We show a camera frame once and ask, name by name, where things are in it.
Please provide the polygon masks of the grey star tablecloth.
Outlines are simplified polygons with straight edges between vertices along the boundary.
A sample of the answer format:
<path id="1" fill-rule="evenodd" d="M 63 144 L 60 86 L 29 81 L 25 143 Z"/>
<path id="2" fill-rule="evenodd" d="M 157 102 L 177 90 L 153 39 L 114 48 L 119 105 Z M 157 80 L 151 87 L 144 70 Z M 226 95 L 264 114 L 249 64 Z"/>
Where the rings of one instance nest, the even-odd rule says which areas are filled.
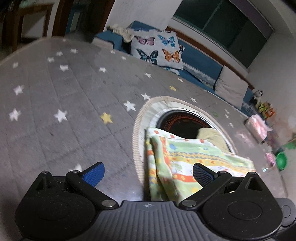
<path id="1" fill-rule="evenodd" d="M 132 159 L 132 129 L 144 96 L 170 96 L 205 110 L 252 160 L 275 197 L 281 174 L 245 116 L 206 90 L 158 66 L 104 47 L 41 39 L 1 63 L 1 240 L 19 240 L 15 209 L 43 170 L 105 165 L 98 189 L 116 201 L 147 200 Z"/>

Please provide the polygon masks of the panda plush toy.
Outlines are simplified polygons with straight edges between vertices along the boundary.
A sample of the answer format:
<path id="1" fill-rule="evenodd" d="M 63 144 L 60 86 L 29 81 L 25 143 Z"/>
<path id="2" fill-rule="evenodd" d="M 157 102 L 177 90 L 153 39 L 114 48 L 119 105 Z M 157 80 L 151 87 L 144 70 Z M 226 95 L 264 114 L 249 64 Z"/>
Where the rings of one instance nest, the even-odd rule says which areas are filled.
<path id="1" fill-rule="evenodd" d="M 250 100 L 250 103 L 253 104 L 253 105 L 257 105 L 258 103 L 260 103 L 262 95 L 263 95 L 262 90 L 257 90 L 253 94 L 252 99 Z"/>

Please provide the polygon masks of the black induction cooktop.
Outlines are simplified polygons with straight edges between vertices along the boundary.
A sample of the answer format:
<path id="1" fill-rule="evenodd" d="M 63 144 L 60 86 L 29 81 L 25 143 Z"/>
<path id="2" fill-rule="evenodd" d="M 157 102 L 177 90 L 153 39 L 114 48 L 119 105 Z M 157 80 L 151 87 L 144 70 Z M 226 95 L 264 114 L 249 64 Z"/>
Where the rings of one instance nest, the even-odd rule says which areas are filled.
<path id="1" fill-rule="evenodd" d="M 163 114 L 156 128 L 182 138 L 197 138 L 201 128 L 213 128 L 199 116 L 183 110 L 171 110 Z"/>

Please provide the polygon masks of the dark wooden doorway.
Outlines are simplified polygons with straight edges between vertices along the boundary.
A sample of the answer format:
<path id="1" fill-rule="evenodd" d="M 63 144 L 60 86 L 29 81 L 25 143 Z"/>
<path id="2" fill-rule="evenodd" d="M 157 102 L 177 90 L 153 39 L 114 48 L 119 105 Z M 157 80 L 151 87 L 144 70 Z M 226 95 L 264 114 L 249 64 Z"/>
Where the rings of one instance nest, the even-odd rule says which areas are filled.
<path id="1" fill-rule="evenodd" d="M 115 1 L 59 1 L 52 36 L 64 37 L 72 10 L 80 10 L 78 32 L 87 42 L 105 28 L 108 16 Z"/>

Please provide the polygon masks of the dark window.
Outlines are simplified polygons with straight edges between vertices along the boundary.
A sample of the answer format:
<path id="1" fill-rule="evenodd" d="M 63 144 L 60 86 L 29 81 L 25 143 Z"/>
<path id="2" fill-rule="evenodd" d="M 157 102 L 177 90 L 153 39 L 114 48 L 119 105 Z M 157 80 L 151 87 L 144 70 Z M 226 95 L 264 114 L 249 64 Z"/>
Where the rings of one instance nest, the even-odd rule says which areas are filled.
<path id="1" fill-rule="evenodd" d="M 250 1 L 182 1 L 174 17 L 205 34 L 245 68 L 273 33 Z"/>

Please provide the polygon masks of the butterfly print pillow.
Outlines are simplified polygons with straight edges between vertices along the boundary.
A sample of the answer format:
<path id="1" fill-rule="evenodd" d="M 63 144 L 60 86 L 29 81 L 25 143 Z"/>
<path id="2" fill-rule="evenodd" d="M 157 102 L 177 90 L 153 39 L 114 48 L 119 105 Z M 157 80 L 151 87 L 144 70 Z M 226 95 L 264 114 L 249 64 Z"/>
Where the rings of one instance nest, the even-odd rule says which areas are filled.
<path id="1" fill-rule="evenodd" d="M 175 32 L 138 28 L 132 33 L 130 53 L 133 57 L 160 67 L 182 70 L 182 51 Z"/>

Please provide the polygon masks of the green plastic bowl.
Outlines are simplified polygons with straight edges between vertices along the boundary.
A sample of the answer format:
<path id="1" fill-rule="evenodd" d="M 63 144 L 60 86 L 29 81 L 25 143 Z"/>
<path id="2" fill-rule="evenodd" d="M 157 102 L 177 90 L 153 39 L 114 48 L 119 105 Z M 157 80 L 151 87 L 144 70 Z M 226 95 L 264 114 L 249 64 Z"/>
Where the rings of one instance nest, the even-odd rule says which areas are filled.
<path id="1" fill-rule="evenodd" d="M 279 152 L 276 155 L 276 164 L 280 171 L 283 171 L 287 166 L 287 156 L 284 152 Z"/>

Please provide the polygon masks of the dark wooden side table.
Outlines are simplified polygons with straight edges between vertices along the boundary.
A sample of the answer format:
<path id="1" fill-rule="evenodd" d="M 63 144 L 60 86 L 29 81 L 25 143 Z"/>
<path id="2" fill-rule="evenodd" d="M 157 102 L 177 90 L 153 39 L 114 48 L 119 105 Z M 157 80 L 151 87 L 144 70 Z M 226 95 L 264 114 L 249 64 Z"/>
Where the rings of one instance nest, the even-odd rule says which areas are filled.
<path id="1" fill-rule="evenodd" d="M 11 50 L 18 49 L 18 42 L 26 35 L 29 39 L 48 36 L 48 27 L 54 3 L 34 4 L 18 8 L 11 15 Z"/>

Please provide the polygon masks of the grey cushion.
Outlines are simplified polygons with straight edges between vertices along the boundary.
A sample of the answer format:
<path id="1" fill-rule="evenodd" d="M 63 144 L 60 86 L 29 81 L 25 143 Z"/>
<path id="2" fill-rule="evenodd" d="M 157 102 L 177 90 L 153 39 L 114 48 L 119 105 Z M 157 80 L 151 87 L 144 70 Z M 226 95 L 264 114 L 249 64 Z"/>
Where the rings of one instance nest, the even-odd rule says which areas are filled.
<path id="1" fill-rule="evenodd" d="M 227 66 L 223 66 L 214 85 L 215 94 L 237 109 L 241 109 L 247 89 L 247 82 L 242 80 Z"/>

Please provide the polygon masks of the pink tissue pack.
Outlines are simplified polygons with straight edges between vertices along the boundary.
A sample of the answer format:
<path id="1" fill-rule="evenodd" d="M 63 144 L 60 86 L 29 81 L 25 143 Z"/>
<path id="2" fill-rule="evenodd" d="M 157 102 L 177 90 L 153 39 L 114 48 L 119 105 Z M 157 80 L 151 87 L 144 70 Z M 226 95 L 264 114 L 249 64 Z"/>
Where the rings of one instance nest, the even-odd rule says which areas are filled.
<path id="1" fill-rule="evenodd" d="M 260 144 L 267 138 L 269 132 L 273 129 L 269 127 L 265 120 L 259 114 L 253 114 L 245 121 L 245 126 Z"/>

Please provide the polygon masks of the patterned child's jacket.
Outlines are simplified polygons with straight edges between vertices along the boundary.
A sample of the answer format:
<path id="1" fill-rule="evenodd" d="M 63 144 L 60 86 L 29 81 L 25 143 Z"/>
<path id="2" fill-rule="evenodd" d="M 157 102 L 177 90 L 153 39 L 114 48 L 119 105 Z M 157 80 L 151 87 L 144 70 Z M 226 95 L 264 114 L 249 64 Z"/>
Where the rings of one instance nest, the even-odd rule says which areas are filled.
<path id="1" fill-rule="evenodd" d="M 194 139 L 148 128 L 145 144 L 152 201 L 180 203 L 201 190 L 201 183 L 193 177 L 196 163 L 214 172 L 226 171 L 235 177 L 255 171 L 254 163 L 231 153 L 224 138 L 213 128 L 199 129 Z"/>

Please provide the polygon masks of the yellow orange plush toys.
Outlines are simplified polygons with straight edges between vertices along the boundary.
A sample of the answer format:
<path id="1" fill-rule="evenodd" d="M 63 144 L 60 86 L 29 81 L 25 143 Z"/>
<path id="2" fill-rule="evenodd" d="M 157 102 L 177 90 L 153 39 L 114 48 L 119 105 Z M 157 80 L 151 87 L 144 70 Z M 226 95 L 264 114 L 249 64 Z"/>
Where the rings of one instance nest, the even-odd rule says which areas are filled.
<path id="1" fill-rule="evenodd" d="M 273 106 L 271 105 L 271 103 L 269 102 L 260 102 L 257 105 L 257 111 L 261 114 L 261 116 L 263 117 L 264 120 L 267 120 L 268 118 L 270 118 L 271 116 L 273 116 L 275 114 L 275 110 L 273 108 Z"/>

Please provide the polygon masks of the small pink cloth scrap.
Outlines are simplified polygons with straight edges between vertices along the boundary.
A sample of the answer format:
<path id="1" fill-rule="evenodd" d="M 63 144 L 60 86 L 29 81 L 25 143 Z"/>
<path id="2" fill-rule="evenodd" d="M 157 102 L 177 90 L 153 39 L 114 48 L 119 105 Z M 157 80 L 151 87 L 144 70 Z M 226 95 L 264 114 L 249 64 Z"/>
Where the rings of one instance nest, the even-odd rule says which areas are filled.
<path id="1" fill-rule="evenodd" d="M 271 168 L 271 167 L 274 167 L 276 165 L 276 157 L 275 155 L 273 154 L 273 152 L 267 152 L 264 154 L 264 157 L 267 161 L 267 164 L 268 166 Z"/>

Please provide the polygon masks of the clear plastic storage box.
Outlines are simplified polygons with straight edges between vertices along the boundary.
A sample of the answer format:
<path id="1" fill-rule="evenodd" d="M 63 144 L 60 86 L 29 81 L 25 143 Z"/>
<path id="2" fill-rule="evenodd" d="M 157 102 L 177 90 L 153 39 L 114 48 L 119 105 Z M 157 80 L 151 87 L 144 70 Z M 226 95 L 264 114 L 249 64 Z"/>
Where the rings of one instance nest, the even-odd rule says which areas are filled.
<path id="1" fill-rule="evenodd" d="M 275 130 L 267 132 L 266 142 L 271 147 L 272 152 L 275 155 L 284 151 L 284 148 L 282 147 L 282 144 L 280 143 L 280 138 Z"/>

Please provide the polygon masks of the crumpled beige cloth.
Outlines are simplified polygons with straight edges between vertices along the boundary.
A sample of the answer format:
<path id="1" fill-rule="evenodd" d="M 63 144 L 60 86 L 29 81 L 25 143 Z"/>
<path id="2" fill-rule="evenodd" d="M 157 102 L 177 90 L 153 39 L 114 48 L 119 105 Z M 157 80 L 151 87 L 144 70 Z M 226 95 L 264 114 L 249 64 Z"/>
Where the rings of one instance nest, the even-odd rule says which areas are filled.
<path id="1" fill-rule="evenodd" d="M 118 24 L 108 25 L 108 30 L 111 30 L 112 33 L 120 35 L 123 38 L 123 41 L 129 43 L 132 41 L 134 34 L 133 30 L 130 28 L 124 28 Z"/>

